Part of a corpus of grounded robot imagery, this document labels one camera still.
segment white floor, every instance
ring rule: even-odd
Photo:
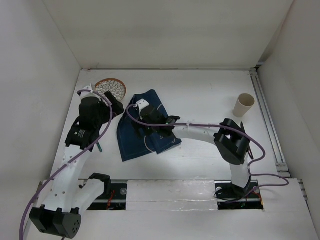
[[[95,84],[107,78],[120,79],[125,83],[124,106],[134,94],[155,89],[169,115],[201,123],[219,123],[224,118],[232,118],[237,123],[242,120],[246,132],[260,142],[267,153],[263,161],[252,166],[252,172],[277,173],[259,105],[256,104],[243,119],[232,115],[239,94],[255,95],[248,71],[82,70],[75,92],[89,83]],[[79,96],[74,94],[52,172],[61,163],[64,142],[78,116],[79,103]],[[264,210],[218,210],[213,198],[212,180],[230,180],[231,174],[229,164],[213,145],[183,139],[180,146],[162,154],[151,153],[122,162],[116,136],[119,119],[113,121],[100,141],[103,153],[97,149],[93,151],[81,178],[102,173],[112,179],[133,180],[128,182],[127,210],[87,211],[74,239],[318,239],[296,179],[291,179],[286,187],[261,190]],[[254,145],[252,149],[254,156],[261,154]],[[281,183],[281,180],[259,177],[258,182],[261,185]],[[40,196],[39,204],[47,191]],[[197,207],[193,207],[194,202],[198,203]],[[41,234],[32,225],[27,239],[59,238]]]

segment cable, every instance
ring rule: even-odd
[[[129,118],[131,118],[132,121],[138,123],[138,124],[141,124],[143,126],[146,126],[146,127],[169,127],[169,126],[192,126],[192,127],[200,127],[200,128],[208,128],[208,127],[211,127],[211,128],[220,128],[220,129],[226,129],[226,130],[229,130],[229,131],[233,131],[245,138],[247,138],[248,140],[250,140],[251,142],[253,142],[255,145],[257,145],[261,151],[262,151],[262,156],[255,159],[255,160],[252,160],[249,164],[248,164],[248,172],[250,174],[251,177],[261,177],[261,176],[270,176],[270,177],[277,177],[279,179],[282,179],[285,181],[284,184],[263,184],[263,185],[260,185],[260,186],[256,186],[254,188],[252,188],[246,195],[244,195],[241,199],[247,197],[249,194],[251,194],[253,191],[255,191],[256,189],[260,189],[260,188],[263,188],[263,187],[283,187],[283,186],[287,186],[289,185],[289,181],[283,177],[283,176],[279,176],[279,175],[276,175],[276,174],[271,174],[271,173],[259,173],[259,174],[255,174],[255,173],[251,173],[251,170],[250,170],[250,166],[253,164],[253,163],[256,163],[258,161],[261,161],[262,159],[264,159],[266,157],[266,151],[265,149],[261,146],[260,143],[258,143],[256,140],[254,140],[252,137],[250,137],[249,135],[247,135],[246,133],[242,132],[242,131],[239,131],[237,129],[234,129],[232,127],[228,127],[228,126],[223,126],[223,125],[218,125],[218,124],[196,124],[196,123],[186,123],[186,122],[178,122],[178,123],[169,123],[169,124],[149,124],[149,123],[144,123],[144,122],[141,122],[141,121],[138,121],[137,119],[135,119],[133,116],[131,116],[131,114],[129,113],[129,109],[132,108],[132,107],[137,107],[138,105],[137,104],[131,104],[129,105],[126,109],[125,109],[125,112],[126,114],[129,116]],[[228,201],[226,203],[235,203],[237,202],[237,200],[232,200],[232,201]]]
[[[82,152],[80,152],[78,155],[76,155],[75,157],[73,157],[70,161],[68,161],[68,164],[71,164],[72,162],[74,162],[76,159],[78,159],[79,157],[81,157],[85,152],[87,152],[88,150],[90,150],[91,148],[93,148],[95,146],[95,144],[106,134],[108,128],[110,127],[111,121],[113,119],[113,110],[112,110],[112,104],[111,102],[103,95],[101,95],[100,93],[98,93],[97,91],[91,91],[91,90],[87,90],[87,89],[83,89],[83,90],[79,90],[77,92],[77,94],[83,93],[83,92],[88,92],[88,93],[93,93],[97,96],[99,96],[100,98],[102,98],[107,106],[110,109],[110,118],[109,118],[109,122],[107,123],[104,131],[101,133],[101,135],[93,142],[91,143],[87,148],[85,148]],[[68,165],[65,164],[63,165],[59,170],[57,170],[54,174],[52,174],[47,181],[45,181],[45,183],[38,189],[38,191],[33,195],[33,197],[31,198],[31,200],[29,201],[29,203],[27,204],[24,213],[22,215],[22,219],[21,219],[21,223],[20,223],[20,228],[19,228],[19,240],[24,240],[24,226],[25,226],[25,221],[27,218],[27,214],[28,211],[31,207],[31,205],[34,203],[34,201],[37,199],[38,195],[41,193],[41,191],[48,185],[48,183],[50,181],[52,181],[59,173],[61,173]]]

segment beige cup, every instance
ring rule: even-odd
[[[255,99],[253,96],[251,96],[248,93],[242,93],[239,95],[234,109],[233,109],[233,115],[235,115],[238,118],[243,117],[255,104]]]

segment blue cloth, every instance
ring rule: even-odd
[[[158,110],[168,117],[165,107],[162,105],[155,90],[151,89],[143,94],[135,94],[130,101],[130,104],[135,104],[137,101],[144,99],[149,102],[150,105],[158,108]],[[136,108],[129,109],[130,114],[137,118],[139,113]],[[125,112],[118,124],[116,135],[118,139],[119,149],[121,153],[122,161],[128,161],[135,159],[152,152],[160,154],[175,145],[180,144],[182,141],[175,137],[161,137],[158,133],[153,133],[149,136],[145,136],[145,133],[140,129],[142,139],[138,138],[135,133],[135,129],[131,125],[132,120]]]

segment metal frame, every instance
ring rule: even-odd
[[[257,101],[259,103],[264,123],[267,128],[269,138],[271,140],[272,148],[273,148],[273,153],[275,155],[275,159],[277,163],[286,163],[285,156],[282,152],[282,148],[278,139],[278,135],[275,129],[275,125],[272,121],[271,114],[267,105],[267,101],[264,95],[264,92],[262,90],[262,86],[259,80],[258,73],[255,68],[251,68],[250,71],[250,77],[252,81],[252,85],[257,97]]]

